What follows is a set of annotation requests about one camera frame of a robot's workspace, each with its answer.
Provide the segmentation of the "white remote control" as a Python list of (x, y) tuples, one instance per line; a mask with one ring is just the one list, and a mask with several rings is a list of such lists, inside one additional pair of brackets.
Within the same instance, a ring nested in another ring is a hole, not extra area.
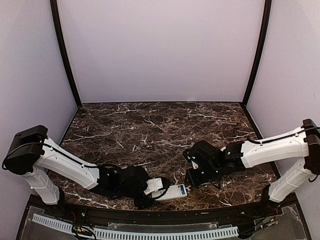
[(156, 201), (167, 201), (173, 199), (184, 198), (188, 195), (182, 195), (180, 185), (171, 185), (165, 194), (161, 194), (160, 196), (156, 197)]

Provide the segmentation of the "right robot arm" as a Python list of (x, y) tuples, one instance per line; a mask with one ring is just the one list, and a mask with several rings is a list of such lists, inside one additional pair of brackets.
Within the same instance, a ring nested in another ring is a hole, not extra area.
[(230, 143), (221, 149), (201, 140), (186, 149), (183, 156), (192, 164), (185, 180), (193, 187), (265, 163), (297, 158), (284, 175), (264, 188), (263, 200), (255, 205), (255, 213), (266, 217), (275, 203), (320, 175), (320, 128), (311, 119), (305, 119), (302, 126), (287, 133)]

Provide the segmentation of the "blue battery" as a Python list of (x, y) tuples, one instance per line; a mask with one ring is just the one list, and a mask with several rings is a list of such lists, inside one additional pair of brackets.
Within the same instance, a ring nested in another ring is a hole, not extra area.
[(185, 188), (185, 185), (184, 185), (184, 184), (181, 184), (181, 185), (180, 185), (180, 190), (181, 190), (181, 194), (182, 194), (183, 196), (187, 195), (186, 188)]

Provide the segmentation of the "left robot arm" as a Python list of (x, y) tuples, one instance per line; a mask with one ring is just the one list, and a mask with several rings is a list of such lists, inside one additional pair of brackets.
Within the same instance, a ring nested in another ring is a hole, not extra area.
[(112, 164), (86, 162), (58, 146), (47, 132), (43, 125), (18, 132), (2, 162), (2, 168), (22, 176), (60, 218), (67, 218), (71, 208), (63, 201), (63, 191), (50, 180), (46, 170), (56, 172), (108, 199), (132, 198), (139, 209), (153, 205), (152, 193), (164, 186), (160, 177), (151, 178), (140, 166), (120, 168)]

